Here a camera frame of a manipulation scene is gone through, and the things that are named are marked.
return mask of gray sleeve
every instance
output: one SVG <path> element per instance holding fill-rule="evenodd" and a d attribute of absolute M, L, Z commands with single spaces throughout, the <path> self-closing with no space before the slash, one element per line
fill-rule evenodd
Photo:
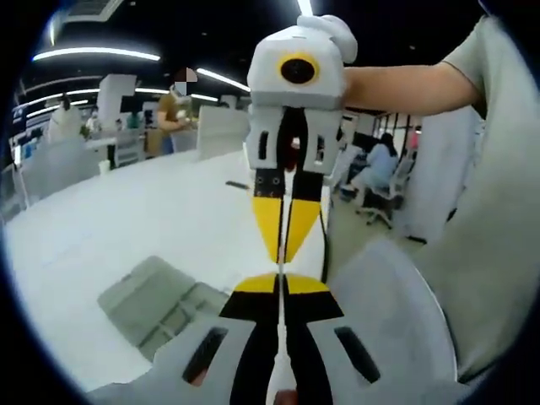
<path fill-rule="evenodd" d="M 474 84 L 481 95 L 485 95 L 483 85 L 484 52 L 481 41 L 482 27 L 483 19 L 476 24 L 471 34 L 443 62 L 449 63 L 459 70 Z"/>

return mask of yellow lens ring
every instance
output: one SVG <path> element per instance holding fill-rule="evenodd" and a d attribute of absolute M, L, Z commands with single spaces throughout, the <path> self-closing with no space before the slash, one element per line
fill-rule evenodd
<path fill-rule="evenodd" d="M 279 58 L 278 75 L 289 84 L 306 86 L 319 78 L 321 68 L 309 53 L 288 53 Z"/>

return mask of black ceiling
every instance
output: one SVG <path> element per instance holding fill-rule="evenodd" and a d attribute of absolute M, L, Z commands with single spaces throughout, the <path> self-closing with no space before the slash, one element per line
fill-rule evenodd
<path fill-rule="evenodd" d="M 359 43 L 356 66 L 438 62 L 465 38 L 481 12 L 474 0 L 311 0 L 311 5 L 314 14 L 334 14 L 349 24 Z M 188 66 L 245 83 L 257 42 L 294 24 L 299 13 L 296 0 L 125 0 L 105 23 L 65 24 L 55 48 L 109 46 L 158 54 L 160 62 L 100 55 L 57 57 L 32 62 L 22 82 L 31 88 L 59 78 L 127 73 L 137 74 L 142 87 L 164 89 L 169 82 L 166 73 Z M 44 42 L 40 50 L 50 47 Z M 23 95 L 21 102 L 98 83 L 49 86 Z M 201 77 L 192 92 L 244 94 Z"/>

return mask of floor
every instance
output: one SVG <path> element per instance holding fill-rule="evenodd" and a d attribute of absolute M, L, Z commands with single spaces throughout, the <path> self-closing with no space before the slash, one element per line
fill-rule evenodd
<path fill-rule="evenodd" d="M 384 223 L 376 221 L 366 225 L 366 217 L 354 211 L 352 202 L 344 202 L 334 195 L 332 225 L 330 226 L 331 259 L 328 279 L 331 280 L 352 257 L 359 254 L 365 245 L 373 239 L 386 237 L 394 240 L 406 253 L 413 254 L 422 243 L 402 238 L 389 230 Z"/>

